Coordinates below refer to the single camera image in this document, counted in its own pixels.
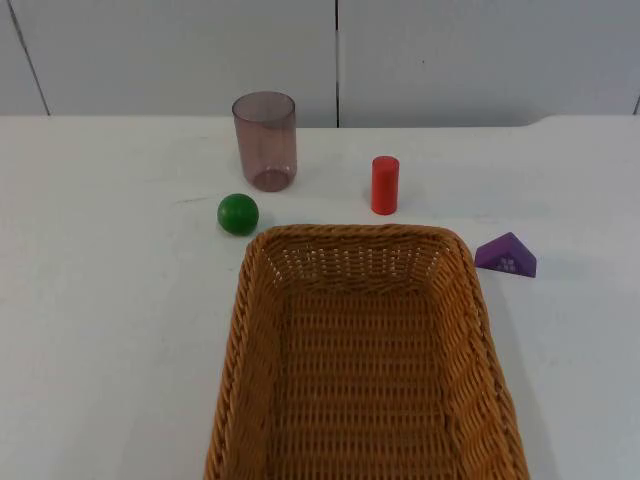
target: white wall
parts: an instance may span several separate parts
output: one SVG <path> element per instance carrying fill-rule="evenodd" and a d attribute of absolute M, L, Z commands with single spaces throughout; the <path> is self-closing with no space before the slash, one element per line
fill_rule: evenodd
<path fill-rule="evenodd" d="M 53 114 L 228 115 L 275 89 L 335 125 L 333 0 L 13 2 Z"/>
<path fill-rule="evenodd" d="M 7 3 L 0 1 L 0 115 L 40 114 L 44 106 L 16 36 Z"/>
<path fill-rule="evenodd" d="M 630 114 L 638 0 L 340 0 L 344 126 Z"/>

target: green ball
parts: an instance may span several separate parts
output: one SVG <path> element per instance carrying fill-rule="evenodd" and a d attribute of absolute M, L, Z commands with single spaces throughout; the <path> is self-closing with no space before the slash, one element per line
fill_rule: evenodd
<path fill-rule="evenodd" d="M 248 195 L 231 194 L 218 205 L 218 223 L 232 235 L 249 235 L 258 224 L 258 206 Z"/>

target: clear plastic cup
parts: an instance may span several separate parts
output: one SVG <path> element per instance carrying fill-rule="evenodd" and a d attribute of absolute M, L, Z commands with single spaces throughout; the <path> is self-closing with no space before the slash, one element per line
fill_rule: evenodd
<path fill-rule="evenodd" d="M 231 109 L 244 176 L 258 190 L 277 192 L 296 176 L 296 104 L 278 92 L 240 97 Z"/>

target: purple triangular block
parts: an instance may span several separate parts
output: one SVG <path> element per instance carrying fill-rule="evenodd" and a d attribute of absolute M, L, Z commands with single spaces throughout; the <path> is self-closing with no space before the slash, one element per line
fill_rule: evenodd
<path fill-rule="evenodd" d="M 505 233 L 476 250 L 476 267 L 535 278 L 536 257 L 513 233 Z"/>

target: red cylinder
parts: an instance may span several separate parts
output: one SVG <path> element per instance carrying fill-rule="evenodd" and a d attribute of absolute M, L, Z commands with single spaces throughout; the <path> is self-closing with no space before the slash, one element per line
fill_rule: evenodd
<path fill-rule="evenodd" d="M 371 210 L 390 215 L 398 208 L 400 162 L 394 157 L 376 157 L 371 167 Z"/>

